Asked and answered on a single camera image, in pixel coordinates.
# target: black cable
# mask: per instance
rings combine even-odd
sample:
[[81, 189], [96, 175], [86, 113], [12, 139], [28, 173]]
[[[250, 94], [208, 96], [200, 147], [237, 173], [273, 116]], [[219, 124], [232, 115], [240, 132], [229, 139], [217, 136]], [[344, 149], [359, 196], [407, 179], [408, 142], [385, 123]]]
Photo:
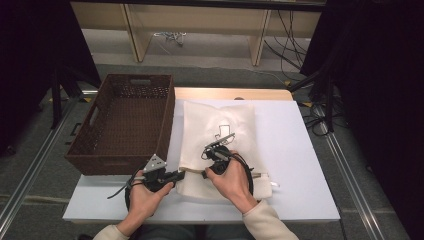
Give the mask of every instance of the black cable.
[[144, 183], [143, 182], [133, 183], [133, 184], [131, 184], [131, 188], [134, 187], [134, 186], [136, 186], [136, 185], [144, 185]]
[[287, 41], [290, 40], [290, 42], [292, 43], [292, 45], [295, 49], [296, 58], [297, 58], [299, 64], [300, 64], [300, 62], [303, 63], [303, 61], [299, 59], [299, 54], [297, 54], [298, 51], [297, 51], [297, 48], [296, 48], [296, 44], [294, 43], [295, 41], [294, 41], [294, 36], [293, 36], [293, 14], [292, 14], [292, 11], [290, 11], [290, 31], [287, 30], [286, 24], [284, 23], [284, 20], [283, 20], [283, 17], [281, 16], [281, 14], [280, 14], [280, 11], [278, 11], [278, 16], [280, 17], [280, 21], [283, 24], [284, 31], [287, 34]]
[[285, 56], [283, 56], [282, 54], [280, 54], [279, 52], [277, 52], [274, 48], [272, 48], [268, 42], [266, 40], [264, 40], [265, 44], [269, 47], [269, 49], [277, 56], [279, 56], [281, 59], [284, 59], [286, 62], [290, 63], [293, 67], [297, 68], [298, 70], [300, 70], [300, 67], [298, 65], [296, 65], [294, 62], [292, 62], [290, 59], [286, 58]]
[[252, 170], [249, 168], [249, 165], [247, 165], [247, 162], [244, 160], [242, 156], [238, 153], [231, 154], [231, 157], [241, 163], [243, 165], [244, 171], [246, 172], [247, 181], [249, 183], [249, 192], [253, 196], [253, 177], [252, 177]]
[[[336, 98], [336, 101], [334, 101], [334, 103], [335, 104], [333, 104], [333, 111], [335, 112], [335, 114], [332, 115], [332, 118], [333, 119], [344, 118], [343, 103], [341, 102], [341, 100], [337, 98]], [[319, 126], [320, 123], [326, 121], [325, 116], [320, 116], [319, 114], [315, 112], [315, 109], [317, 106], [326, 107], [324, 103], [314, 103], [314, 105], [310, 108], [309, 115], [302, 116], [302, 118], [304, 119], [303, 121], [305, 123], [305, 127], [307, 129], [311, 129], [312, 133], [315, 136], [325, 136], [329, 133], [328, 130], [325, 133], [318, 133], [316, 129], [316, 127]], [[347, 123], [343, 125], [335, 121], [332, 121], [332, 124], [337, 125], [339, 127], [343, 127], [343, 128], [349, 128]]]
[[291, 77], [289, 77], [289, 76], [287, 76], [286, 75], [286, 73], [284, 72], [284, 70], [283, 70], [283, 58], [280, 58], [280, 68], [281, 68], [281, 73], [287, 78], [287, 79], [289, 79], [289, 80], [291, 80], [291, 81], [296, 81], [296, 82], [300, 82], [300, 81], [302, 81], [302, 79], [294, 79], [294, 78], [291, 78]]
[[107, 199], [111, 199], [114, 198], [116, 195], [118, 195], [120, 192], [122, 192], [122, 190], [124, 190], [124, 188], [129, 188], [131, 189], [132, 187], [132, 182], [134, 181], [135, 175], [137, 175], [137, 172], [142, 168], [142, 166], [140, 166], [139, 168], [137, 168], [137, 170], [131, 175], [130, 179], [128, 179], [128, 181], [125, 183], [124, 186], [122, 186], [115, 194], [113, 194], [112, 196], [107, 197]]
[[302, 49], [304, 52], [299, 52], [300, 54], [306, 55], [306, 53], [308, 52], [308, 50], [305, 50], [302, 46], [299, 45], [299, 43], [296, 41], [296, 38], [293, 38], [294, 43], [300, 48]]
[[278, 41], [278, 39], [277, 39], [277, 37], [276, 36], [274, 36], [274, 40], [280, 45], [280, 46], [282, 46], [282, 47], [285, 47], [286, 48], [286, 50], [288, 50], [288, 51], [291, 51], [291, 52], [295, 52], [293, 49], [291, 49], [291, 48], [288, 48], [288, 47], [286, 47], [286, 46], [284, 46], [282, 43], [280, 43], [280, 41]]
[[[294, 19], [294, 12], [293, 11], [290, 11], [290, 15], [291, 15], [291, 18], [290, 18], [290, 26], [292, 26], [293, 25], [293, 19]], [[306, 52], [308, 52], [307, 50], [305, 50], [302, 46], [300, 46], [299, 45], [299, 43], [297, 43], [297, 41], [296, 41], [296, 39], [294, 38], [294, 35], [292, 35], [292, 37], [293, 37], [293, 41], [294, 41], [294, 43], [300, 48], [300, 49], [302, 49], [305, 53]]]

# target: floor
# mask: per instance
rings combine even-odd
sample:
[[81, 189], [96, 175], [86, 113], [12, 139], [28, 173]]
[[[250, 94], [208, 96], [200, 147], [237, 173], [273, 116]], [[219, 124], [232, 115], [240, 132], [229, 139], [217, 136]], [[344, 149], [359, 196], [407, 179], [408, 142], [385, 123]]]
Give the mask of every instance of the floor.
[[[140, 68], [160, 69], [174, 67], [181, 69], [208, 69], [219, 71], [236, 71], [238, 74], [256, 74], [260, 78], [269, 78], [275, 88], [284, 88], [286, 80], [292, 82], [302, 78], [298, 69], [276, 56], [268, 47], [264, 47], [260, 66], [253, 67], [250, 62], [250, 53], [247, 47], [247, 38], [244, 36], [186, 34], [181, 46], [165, 36], [153, 37], [146, 57], [142, 63], [134, 62], [131, 47], [126, 32], [84, 30], [93, 59], [98, 65], [99, 74], [104, 78], [107, 72], [125, 69], [138, 71]], [[269, 45], [278, 51], [282, 46], [273, 37], [267, 37]], [[297, 39], [302, 48], [307, 49], [308, 39]], [[287, 52], [287, 58], [296, 64], [295, 54]], [[301, 89], [294, 95], [299, 102], [307, 101], [308, 88]], [[36, 157], [43, 142], [49, 134], [51, 122], [51, 102], [47, 95], [43, 100], [43, 111], [34, 116], [31, 124], [23, 131], [17, 140], [18, 152], [15, 155], [5, 155], [0, 158], [0, 209], [5, 209], [10, 196], [19, 187], [20, 180]], [[78, 181], [79, 173], [69, 165], [63, 155], [69, 148], [68, 142], [74, 123], [81, 121], [89, 109], [89, 104], [75, 103], [65, 123], [54, 148], [49, 152], [47, 161], [39, 170], [34, 179], [27, 197], [14, 220], [10, 222], [8, 231], [0, 239], [74, 239], [80, 233], [95, 235], [104, 224], [73, 224], [62, 220], [72, 191]], [[302, 115], [310, 114], [311, 108], [299, 107]], [[318, 156], [319, 162], [333, 193], [335, 202], [341, 214], [341, 221], [330, 223], [288, 223], [288, 227], [300, 239], [409, 239], [399, 222], [396, 213], [390, 206], [372, 172], [366, 169], [366, 160], [361, 154], [350, 130], [346, 128], [343, 118], [335, 119], [335, 133], [332, 136], [318, 136], [323, 126], [310, 132], [310, 138]], [[336, 142], [341, 151], [342, 159], [337, 160], [330, 142]], [[359, 197], [352, 193], [352, 185], [347, 183], [342, 174], [343, 167], [354, 177], [354, 187], [359, 188]], [[361, 204], [369, 207], [371, 216], [374, 216], [381, 231], [372, 235], [366, 224], [367, 216], [363, 215]]]

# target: white table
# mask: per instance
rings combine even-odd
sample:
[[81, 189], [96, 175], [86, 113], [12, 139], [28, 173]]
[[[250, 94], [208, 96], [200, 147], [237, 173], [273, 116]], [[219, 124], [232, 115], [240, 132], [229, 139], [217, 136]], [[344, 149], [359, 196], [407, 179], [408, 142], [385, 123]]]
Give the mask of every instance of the white table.
[[[167, 171], [177, 169], [183, 134], [183, 101], [177, 100], [168, 153]], [[220, 106], [253, 103], [257, 142], [271, 180], [273, 196], [267, 201], [283, 221], [335, 221], [340, 219], [312, 143], [294, 101], [190, 100]], [[75, 223], [118, 222], [127, 210], [124, 194], [108, 200], [129, 176], [81, 176], [63, 219]], [[229, 202], [181, 196], [172, 190], [149, 223], [203, 224], [241, 222]]]

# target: sleeve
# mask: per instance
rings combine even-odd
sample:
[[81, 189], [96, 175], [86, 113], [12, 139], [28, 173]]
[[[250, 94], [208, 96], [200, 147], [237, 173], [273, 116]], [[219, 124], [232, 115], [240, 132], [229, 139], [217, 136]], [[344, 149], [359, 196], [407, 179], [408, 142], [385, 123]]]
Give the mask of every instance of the sleeve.
[[122, 234], [115, 225], [103, 228], [93, 240], [128, 240], [129, 237]]
[[278, 218], [275, 210], [265, 200], [262, 200], [256, 207], [243, 214], [243, 222], [255, 239], [298, 239]]

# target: person's arm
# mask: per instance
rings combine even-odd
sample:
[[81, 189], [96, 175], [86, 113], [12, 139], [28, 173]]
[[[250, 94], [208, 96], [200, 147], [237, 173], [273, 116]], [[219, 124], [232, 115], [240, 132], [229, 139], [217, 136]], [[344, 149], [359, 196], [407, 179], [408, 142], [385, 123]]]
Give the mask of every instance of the person's arm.
[[171, 191], [173, 183], [166, 184], [157, 192], [149, 191], [143, 184], [134, 185], [130, 194], [128, 215], [118, 225], [109, 225], [101, 230], [94, 240], [127, 240], [159, 206], [160, 201]]
[[260, 203], [250, 194], [246, 172], [241, 163], [231, 160], [222, 175], [206, 168], [206, 174], [222, 196], [243, 214], [243, 222], [255, 239], [298, 239], [278, 218], [265, 200]]

